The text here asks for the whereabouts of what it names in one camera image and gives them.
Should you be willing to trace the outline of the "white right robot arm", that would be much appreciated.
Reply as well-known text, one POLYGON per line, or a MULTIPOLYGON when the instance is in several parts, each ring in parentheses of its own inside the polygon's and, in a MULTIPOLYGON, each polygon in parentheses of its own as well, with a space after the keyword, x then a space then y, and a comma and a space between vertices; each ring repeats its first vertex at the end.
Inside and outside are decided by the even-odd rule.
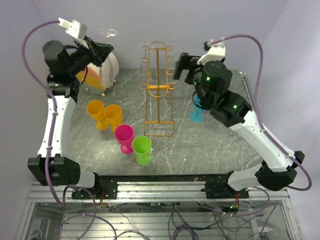
POLYGON ((228 173, 226 182, 220 186, 221 194, 231 198, 247 187, 263 186, 271 191, 288 187, 296 178, 296 167, 305 158, 303 152, 285 148, 278 140, 269 138, 271 134, 258 122, 251 104, 229 90, 233 74, 223 60, 197 64, 199 59, 181 53, 173 79, 178 80, 182 71, 187 70, 185 82, 194 86, 193 94, 198 98, 195 105, 240 135, 262 157, 262 163, 254 167, 228 173))

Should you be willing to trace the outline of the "clear wine glass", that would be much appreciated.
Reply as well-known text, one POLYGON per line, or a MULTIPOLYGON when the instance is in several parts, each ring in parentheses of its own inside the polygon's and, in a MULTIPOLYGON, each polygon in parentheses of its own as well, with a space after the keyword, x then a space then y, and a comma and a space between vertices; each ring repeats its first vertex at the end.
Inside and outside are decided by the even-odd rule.
POLYGON ((112 29, 112 28, 106 29, 106 28, 101 27, 101 28, 97 29, 97 32, 106 38, 111 38, 111 37, 115 37, 118 35, 118 31, 115 29, 112 29))
POLYGON ((138 49, 144 54, 147 54, 151 53, 154 50, 154 45, 150 42, 144 41, 139 43, 138 49))

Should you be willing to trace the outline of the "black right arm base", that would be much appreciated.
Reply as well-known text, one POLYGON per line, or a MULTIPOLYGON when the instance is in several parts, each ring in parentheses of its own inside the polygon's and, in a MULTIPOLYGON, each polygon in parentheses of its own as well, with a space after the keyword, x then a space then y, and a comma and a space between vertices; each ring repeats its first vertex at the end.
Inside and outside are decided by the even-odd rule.
POLYGON ((248 199, 249 194, 245 189, 236 191, 228 185, 230 174, 205 175, 204 188, 200 191, 206 194, 207 199, 235 199, 236 194, 240 199, 248 199))

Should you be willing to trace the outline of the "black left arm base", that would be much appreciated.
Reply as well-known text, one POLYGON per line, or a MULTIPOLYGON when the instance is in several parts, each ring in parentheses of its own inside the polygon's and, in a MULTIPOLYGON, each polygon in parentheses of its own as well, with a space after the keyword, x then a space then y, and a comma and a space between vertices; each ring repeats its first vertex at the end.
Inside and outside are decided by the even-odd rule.
MULTIPOLYGON (((98 175, 97 173, 93 173, 95 175, 95 183, 91 188, 87 188, 87 190, 93 195, 95 199, 104 199, 115 200, 117 198, 118 192, 118 184, 114 177, 109 177, 105 175, 98 175)), ((71 194, 71 198, 73 200, 89 200, 91 199, 90 195, 84 190, 75 190, 71 194)))

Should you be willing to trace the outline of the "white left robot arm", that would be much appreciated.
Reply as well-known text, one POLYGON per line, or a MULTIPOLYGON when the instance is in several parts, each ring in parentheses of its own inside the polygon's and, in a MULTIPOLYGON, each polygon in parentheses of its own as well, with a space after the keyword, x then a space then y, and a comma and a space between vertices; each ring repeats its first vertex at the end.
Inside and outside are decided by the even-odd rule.
POLYGON ((102 186, 95 181, 94 173, 81 171, 80 165, 67 157, 68 133, 80 88, 76 75, 89 64, 101 67, 114 47, 89 37, 84 41, 86 46, 77 42, 71 47, 51 40, 42 47, 49 68, 48 114, 40 149, 36 157, 28 159, 27 167, 42 186, 48 185, 48 179, 53 186, 83 184, 85 194, 96 199, 102 186))

